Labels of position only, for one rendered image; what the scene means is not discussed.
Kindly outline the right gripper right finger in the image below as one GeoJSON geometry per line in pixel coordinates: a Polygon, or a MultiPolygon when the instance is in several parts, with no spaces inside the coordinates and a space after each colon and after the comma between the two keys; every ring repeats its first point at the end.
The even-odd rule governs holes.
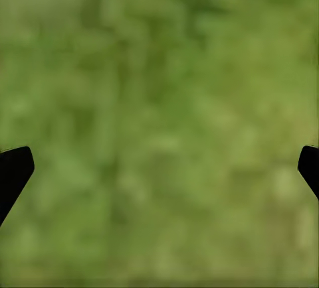
{"type": "Polygon", "coordinates": [[[303,146],[298,170],[319,200],[319,149],[303,146]]]}

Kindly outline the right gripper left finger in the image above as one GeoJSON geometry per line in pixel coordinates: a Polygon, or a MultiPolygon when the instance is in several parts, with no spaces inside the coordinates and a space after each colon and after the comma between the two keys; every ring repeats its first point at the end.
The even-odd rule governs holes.
{"type": "Polygon", "coordinates": [[[0,153],[0,226],[35,171],[28,146],[0,153]]]}

